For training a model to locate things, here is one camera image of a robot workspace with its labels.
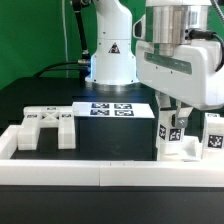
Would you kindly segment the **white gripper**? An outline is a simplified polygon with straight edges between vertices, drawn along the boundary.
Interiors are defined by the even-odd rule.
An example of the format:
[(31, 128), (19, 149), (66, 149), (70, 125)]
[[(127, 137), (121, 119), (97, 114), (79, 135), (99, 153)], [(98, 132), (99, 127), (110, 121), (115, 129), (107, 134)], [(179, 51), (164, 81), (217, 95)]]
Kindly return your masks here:
[(172, 117), (175, 128), (187, 127), (192, 107), (224, 106), (224, 66), (216, 72), (221, 62), (218, 42), (193, 40), (190, 45), (178, 45), (174, 55), (166, 57), (156, 55), (152, 44), (138, 41), (136, 60), (139, 81), (159, 91), (155, 97), (160, 110), (171, 109), (170, 97), (179, 100)]

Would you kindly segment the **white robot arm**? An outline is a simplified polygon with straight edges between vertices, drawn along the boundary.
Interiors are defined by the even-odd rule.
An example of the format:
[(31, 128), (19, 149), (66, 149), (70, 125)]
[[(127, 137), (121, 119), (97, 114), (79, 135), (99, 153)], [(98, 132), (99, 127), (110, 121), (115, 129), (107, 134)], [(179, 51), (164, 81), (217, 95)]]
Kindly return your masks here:
[(224, 107), (224, 40), (208, 29), (217, 0), (146, 0), (145, 13), (132, 21), (119, 0), (72, 0), (77, 16), (94, 5), (97, 50), (84, 79), (104, 90), (140, 82), (178, 107), (212, 110)]

